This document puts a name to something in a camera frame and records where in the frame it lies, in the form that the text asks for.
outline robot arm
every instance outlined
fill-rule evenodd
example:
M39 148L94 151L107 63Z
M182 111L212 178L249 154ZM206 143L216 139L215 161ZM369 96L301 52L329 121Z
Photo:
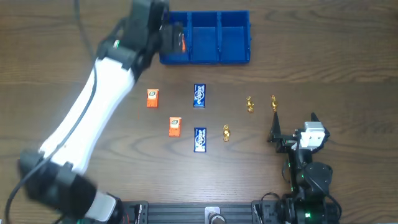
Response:
M110 116L150 66L153 55L182 52L182 26L169 24L168 13L166 1L134 0L130 16L100 43L87 84L61 125L39 153L21 153L21 182L29 198L71 219L121 222L120 199L100 192L82 175ZM121 29L123 35L118 37ZM8 201L6 223L10 206Z

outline orange box in bin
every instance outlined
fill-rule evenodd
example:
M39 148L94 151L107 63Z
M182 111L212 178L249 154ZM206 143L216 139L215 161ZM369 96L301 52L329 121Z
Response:
M147 90L147 108L157 108L159 105L159 90Z
M181 136L181 118L174 118L174 117L170 118L169 136L170 137Z

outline tabletop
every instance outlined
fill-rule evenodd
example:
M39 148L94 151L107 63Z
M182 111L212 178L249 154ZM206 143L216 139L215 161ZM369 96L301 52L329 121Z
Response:
M94 46L129 7L128 0L81 2ZM341 223L398 222L396 1L170 0L170 7L249 10L251 61L165 66L155 56L95 146L86 174L101 190L149 202L251 202L289 193L281 176L287 155L266 142L275 95L283 133L302 128L311 112L331 133L314 161L333 168L330 193L343 207ZM1 211L19 180L19 153L38 149L61 123L91 66L72 1L0 1ZM203 110L192 108L194 83L206 83ZM156 110L146 108L148 88L160 90ZM180 138L168 135L171 116L182 118ZM206 154L193 152L197 126L207 127ZM11 211L16 223L58 216L23 190Z

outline blue tray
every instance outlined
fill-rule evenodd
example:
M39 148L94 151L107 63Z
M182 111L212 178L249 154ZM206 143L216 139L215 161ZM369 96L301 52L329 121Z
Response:
M160 55L165 65L232 64L250 61L249 11L171 12L170 22L181 22L187 51Z

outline small box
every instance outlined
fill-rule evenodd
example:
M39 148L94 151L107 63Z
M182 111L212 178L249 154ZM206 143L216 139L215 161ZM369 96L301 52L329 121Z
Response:
M206 128L195 128L194 152L206 152Z
M157 108L159 105L159 90L147 90L147 108Z
M206 107L206 84L195 84L193 86L193 107Z
M181 118L175 118L175 117L170 118L169 136L170 137L181 136Z

